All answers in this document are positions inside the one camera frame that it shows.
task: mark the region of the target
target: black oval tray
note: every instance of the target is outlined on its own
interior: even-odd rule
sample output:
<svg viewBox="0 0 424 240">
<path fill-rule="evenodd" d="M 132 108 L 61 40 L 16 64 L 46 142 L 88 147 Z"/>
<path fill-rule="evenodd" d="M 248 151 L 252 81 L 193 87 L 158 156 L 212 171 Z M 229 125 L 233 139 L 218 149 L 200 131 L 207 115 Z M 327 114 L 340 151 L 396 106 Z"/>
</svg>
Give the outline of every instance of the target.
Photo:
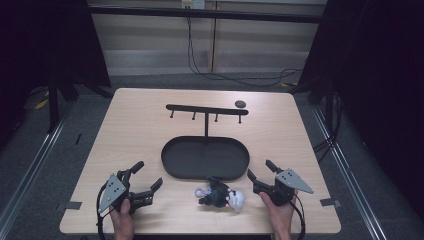
<svg viewBox="0 0 424 240">
<path fill-rule="evenodd" d="M 181 179 L 205 180 L 211 176 L 223 181 L 241 177 L 250 156 L 246 147 L 233 138 L 180 136 L 162 149 L 165 171 Z"/>
</svg>

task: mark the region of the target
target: white wall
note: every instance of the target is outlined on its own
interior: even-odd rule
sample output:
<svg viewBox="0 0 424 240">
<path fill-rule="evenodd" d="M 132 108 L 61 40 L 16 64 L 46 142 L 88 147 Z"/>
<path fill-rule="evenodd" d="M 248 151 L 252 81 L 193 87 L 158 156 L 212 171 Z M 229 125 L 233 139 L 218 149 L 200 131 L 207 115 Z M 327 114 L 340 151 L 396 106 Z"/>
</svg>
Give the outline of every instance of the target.
<svg viewBox="0 0 424 240">
<path fill-rule="evenodd" d="M 176 0 L 88 2 L 181 8 L 181 1 Z M 319 16 L 324 4 L 322 0 L 207 1 L 206 9 Z M 187 19 L 93 14 L 93 20 L 111 75 L 190 72 Z M 279 71 L 286 67 L 301 67 L 298 65 L 302 65 L 307 57 L 317 29 L 316 24 L 244 20 L 215 22 L 213 19 L 191 19 L 191 22 L 195 59 L 202 72 L 212 71 L 212 66 L 215 72 Z M 281 59 L 287 57 L 294 57 L 294 61 Z"/>
</svg>

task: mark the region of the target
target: hand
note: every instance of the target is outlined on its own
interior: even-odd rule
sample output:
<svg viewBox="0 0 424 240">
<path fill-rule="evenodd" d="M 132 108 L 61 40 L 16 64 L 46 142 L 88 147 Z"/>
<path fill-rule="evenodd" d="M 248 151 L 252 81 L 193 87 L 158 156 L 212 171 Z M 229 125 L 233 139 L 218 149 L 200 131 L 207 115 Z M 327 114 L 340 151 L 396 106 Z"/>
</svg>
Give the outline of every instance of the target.
<svg viewBox="0 0 424 240">
<path fill-rule="evenodd" d="M 293 207 L 290 204 L 283 206 L 276 206 L 272 202 L 268 194 L 260 192 L 259 196 L 262 198 L 271 220 L 272 229 L 275 233 L 276 240 L 290 240 L 291 239 L 291 221 L 293 218 Z M 293 197 L 292 203 L 296 204 L 296 197 Z"/>
<path fill-rule="evenodd" d="M 130 200 L 125 199 L 121 205 L 121 212 L 116 210 L 110 212 L 115 240 L 132 240 L 134 238 L 134 224 L 129 214 L 131 208 Z"/>
</svg>

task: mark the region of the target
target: black cable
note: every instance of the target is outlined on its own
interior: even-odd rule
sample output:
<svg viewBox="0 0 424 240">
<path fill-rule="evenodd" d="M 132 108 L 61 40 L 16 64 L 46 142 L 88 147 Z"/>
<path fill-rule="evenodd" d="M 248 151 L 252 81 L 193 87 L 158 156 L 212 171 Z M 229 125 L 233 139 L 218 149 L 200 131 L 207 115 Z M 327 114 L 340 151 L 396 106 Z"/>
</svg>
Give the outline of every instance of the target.
<svg viewBox="0 0 424 240">
<path fill-rule="evenodd" d="M 103 219 L 105 216 L 101 216 L 99 213 L 100 208 L 100 197 L 102 196 L 103 191 L 105 190 L 107 182 L 100 188 L 99 194 L 97 195 L 96 201 L 96 214 L 97 214 L 97 234 L 99 235 L 100 240 L 105 240 L 105 234 L 103 233 Z"/>
<path fill-rule="evenodd" d="M 334 143 L 336 142 L 337 139 L 337 135 L 339 133 L 339 129 L 340 129 L 340 123 L 341 123 L 341 118 L 342 118 L 342 112 L 343 112 L 343 107 L 341 105 L 340 102 L 340 97 L 339 95 L 336 93 L 336 106 L 334 107 L 336 113 L 337 113 L 337 124 L 336 124 L 336 128 L 333 130 L 331 129 L 331 136 L 328 137 L 323 143 L 329 143 L 329 146 L 327 148 L 327 150 L 324 152 L 324 154 L 320 157 L 320 159 L 318 160 L 318 163 L 321 163 L 321 161 L 324 159 L 324 157 L 327 155 L 327 153 L 333 148 Z M 322 150 L 324 147 L 320 146 L 323 143 L 318 144 L 317 146 L 314 147 L 314 151 L 318 152 L 320 150 Z"/>
<path fill-rule="evenodd" d="M 247 85 L 247 86 L 252 86 L 252 87 L 270 87 L 270 86 L 274 86 L 274 85 L 280 83 L 282 78 L 288 77 L 288 76 L 290 76 L 290 75 L 292 75 L 296 72 L 302 71 L 302 69 L 287 68 L 287 69 L 282 70 L 280 72 L 280 76 L 278 76 L 278 77 L 262 77 L 262 78 L 230 78 L 230 77 L 220 75 L 220 74 L 216 74 L 216 73 L 202 73 L 199 70 L 199 68 L 197 67 L 196 60 L 194 58 L 193 41 L 192 41 L 192 36 L 191 36 L 191 19 L 190 18 L 187 18 L 187 24 L 188 24 L 188 50 L 187 50 L 188 66 L 193 73 L 198 74 L 202 77 L 205 77 L 207 79 L 214 80 L 214 81 L 230 80 L 230 81 L 234 81 L 234 82 L 244 84 L 244 85 Z M 191 66 L 191 61 L 193 61 L 195 70 Z M 276 81 L 269 83 L 269 84 L 251 84 L 251 83 L 242 82 L 242 80 L 276 80 Z"/>
<path fill-rule="evenodd" d="M 297 195 L 294 195 L 294 196 L 297 198 L 297 200 L 299 200 L 299 203 L 300 203 L 300 206 L 301 206 L 301 209 L 302 209 L 302 213 L 299 211 L 299 208 L 297 208 L 294 203 L 292 203 L 291 201 L 289 201 L 289 203 L 293 207 L 293 209 L 297 212 L 297 214 L 299 215 L 299 218 L 300 218 L 301 230 L 300 230 L 299 237 L 297 239 L 301 240 L 305 237 L 305 233 L 306 233 L 305 211 L 303 210 L 303 204 L 302 204 L 302 201 L 300 201 L 300 198 Z"/>
</svg>

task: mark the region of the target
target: black and white toy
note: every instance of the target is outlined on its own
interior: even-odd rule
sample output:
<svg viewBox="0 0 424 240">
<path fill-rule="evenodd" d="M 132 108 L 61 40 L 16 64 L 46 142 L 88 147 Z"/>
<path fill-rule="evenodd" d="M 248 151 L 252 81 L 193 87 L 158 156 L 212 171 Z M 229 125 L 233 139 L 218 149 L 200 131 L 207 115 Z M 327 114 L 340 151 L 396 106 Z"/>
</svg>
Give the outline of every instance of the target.
<svg viewBox="0 0 424 240">
<path fill-rule="evenodd" d="M 244 206 L 244 194 L 232 190 L 225 183 L 213 177 L 207 177 L 208 189 L 197 188 L 194 195 L 199 198 L 199 204 L 218 208 L 231 207 L 240 213 Z"/>
</svg>

